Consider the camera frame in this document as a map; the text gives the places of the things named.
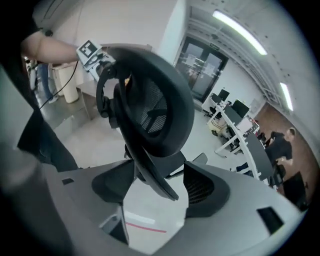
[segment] gray floor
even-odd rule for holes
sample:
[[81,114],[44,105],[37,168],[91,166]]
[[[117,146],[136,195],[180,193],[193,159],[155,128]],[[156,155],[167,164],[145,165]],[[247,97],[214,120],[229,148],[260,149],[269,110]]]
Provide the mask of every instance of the gray floor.
[[[79,99],[73,103],[67,103],[64,96],[59,96],[57,101],[51,104],[47,102],[41,108],[43,118],[61,140],[67,138],[78,128],[90,121],[85,110],[82,94],[79,90],[78,95]],[[35,92],[35,97],[40,107],[47,100],[41,83],[39,83],[38,90]]]
[[[64,97],[41,109],[44,119],[74,156],[79,167],[94,167],[123,160],[125,142],[122,135],[111,129],[108,119],[97,117],[90,121],[84,109],[80,92],[79,99],[68,104]],[[40,106],[46,101],[41,83],[36,93]],[[221,141],[212,135],[207,126],[208,118],[195,110],[194,123],[188,140],[182,148],[187,160],[193,160],[199,154],[205,153],[208,164],[226,170],[241,165],[245,161],[242,153],[230,154],[224,150],[227,158],[215,154],[215,149],[221,146]]]
[[[193,160],[201,153],[208,157],[208,164],[226,170],[241,165],[245,161],[242,153],[223,153],[228,158],[215,154],[215,149],[221,146],[220,140],[212,135],[207,126],[208,119],[199,111],[195,111],[191,134],[182,148],[187,160]],[[122,135],[111,129],[108,119],[97,117],[73,132],[62,142],[74,156],[80,167],[93,167],[123,160],[125,142]]]

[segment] white bin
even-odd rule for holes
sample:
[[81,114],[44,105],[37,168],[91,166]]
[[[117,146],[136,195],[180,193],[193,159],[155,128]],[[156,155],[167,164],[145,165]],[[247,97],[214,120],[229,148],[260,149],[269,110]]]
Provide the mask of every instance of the white bin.
[[[75,64],[63,64],[61,66],[57,66],[54,68],[55,74],[56,74],[56,88],[57,90],[60,90],[61,87],[63,87],[72,76],[74,70],[75,70]],[[79,95],[76,88],[76,78],[73,76],[70,80],[70,82],[62,89],[62,92],[64,94],[65,101],[67,103],[75,102],[79,99]]]

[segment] white wall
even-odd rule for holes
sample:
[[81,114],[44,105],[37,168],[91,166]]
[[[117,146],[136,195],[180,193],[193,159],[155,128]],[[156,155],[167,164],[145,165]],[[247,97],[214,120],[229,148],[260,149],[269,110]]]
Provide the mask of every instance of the white wall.
[[[186,30],[186,0],[86,0],[60,20],[53,37],[79,46],[98,44],[150,45],[173,63]],[[81,65],[77,84],[92,80]]]
[[176,2],[86,0],[54,28],[53,35],[75,45],[91,39],[98,44],[149,44],[158,49]]
[[[242,102],[244,101],[244,103],[249,107],[254,99],[259,101],[261,103],[260,108],[255,113],[251,113],[250,111],[248,113],[252,118],[259,113],[260,109],[266,103],[266,100],[257,85],[232,60],[228,60],[210,94],[215,93],[218,95],[221,89],[230,93],[227,101],[231,101],[232,103],[238,99]],[[210,97],[208,97],[203,103],[202,108],[209,111],[210,106]]]
[[157,50],[157,54],[170,64],[174,63],[180,43],[187,30],[187,8],[187,0],[177,0]]

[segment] monitor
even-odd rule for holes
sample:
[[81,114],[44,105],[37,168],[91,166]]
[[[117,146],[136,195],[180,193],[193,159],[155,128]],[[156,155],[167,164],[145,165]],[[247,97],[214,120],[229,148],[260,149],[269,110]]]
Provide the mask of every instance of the monitor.
[[223,101],[226,101],[226,99],[228,98],[229,96],[229,92],[222,89],[218,95]]
[[216,95],[215,93],[212,94],[211,99],[217,104],[219,104],[222,101],[222,99],[218,95]]
[[232,104],[232,108],[241,118],[244,118],[249,111],[249,108],[238,99]]

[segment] glass door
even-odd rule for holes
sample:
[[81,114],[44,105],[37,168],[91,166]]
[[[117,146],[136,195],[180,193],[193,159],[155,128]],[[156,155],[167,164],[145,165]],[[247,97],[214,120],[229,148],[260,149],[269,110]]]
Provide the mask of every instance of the glass door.
[[208,45],[187,37],[175,67],[187,79],[192,96],[203,103],[227,60]]

